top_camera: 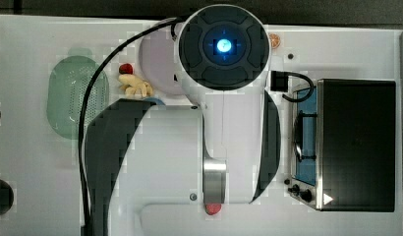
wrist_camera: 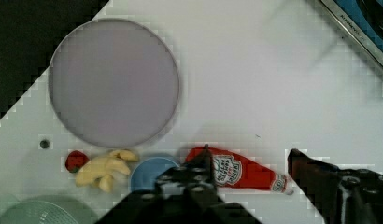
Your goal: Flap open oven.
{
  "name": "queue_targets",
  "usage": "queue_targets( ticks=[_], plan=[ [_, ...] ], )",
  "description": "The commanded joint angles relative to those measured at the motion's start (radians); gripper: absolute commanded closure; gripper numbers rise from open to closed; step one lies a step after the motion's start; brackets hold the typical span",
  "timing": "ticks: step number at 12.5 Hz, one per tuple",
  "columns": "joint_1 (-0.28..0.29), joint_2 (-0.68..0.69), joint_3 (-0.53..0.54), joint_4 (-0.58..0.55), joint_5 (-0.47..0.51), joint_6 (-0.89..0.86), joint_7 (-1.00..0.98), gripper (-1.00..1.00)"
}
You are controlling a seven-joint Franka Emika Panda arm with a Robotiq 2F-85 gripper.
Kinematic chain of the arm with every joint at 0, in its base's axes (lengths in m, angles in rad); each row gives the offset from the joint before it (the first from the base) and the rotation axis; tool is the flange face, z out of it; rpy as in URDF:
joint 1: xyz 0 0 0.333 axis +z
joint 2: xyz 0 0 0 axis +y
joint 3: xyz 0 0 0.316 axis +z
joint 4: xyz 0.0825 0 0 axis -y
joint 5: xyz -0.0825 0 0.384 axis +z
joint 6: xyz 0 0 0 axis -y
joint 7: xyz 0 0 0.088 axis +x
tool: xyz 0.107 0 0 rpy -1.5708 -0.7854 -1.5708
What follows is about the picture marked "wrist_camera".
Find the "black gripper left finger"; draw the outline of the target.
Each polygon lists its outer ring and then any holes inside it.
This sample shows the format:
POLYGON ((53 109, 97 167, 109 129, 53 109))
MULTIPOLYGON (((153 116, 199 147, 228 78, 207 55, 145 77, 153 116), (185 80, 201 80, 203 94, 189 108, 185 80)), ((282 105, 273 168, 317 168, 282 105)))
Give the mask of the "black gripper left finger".
POLYGON ((153 190, 135 190, 97 224, 262 224, 239 203, 218 196, 208 146, 159 175, 153 190))

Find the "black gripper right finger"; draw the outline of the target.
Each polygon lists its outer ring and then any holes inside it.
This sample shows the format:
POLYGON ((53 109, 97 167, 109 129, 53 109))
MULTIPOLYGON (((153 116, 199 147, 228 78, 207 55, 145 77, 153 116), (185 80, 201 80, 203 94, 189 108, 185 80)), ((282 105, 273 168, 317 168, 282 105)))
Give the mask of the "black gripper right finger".
POLYGON ((341 169, 294 148, 288 173, 325 224, 383 224, 383 175, 369 169, 341 169))

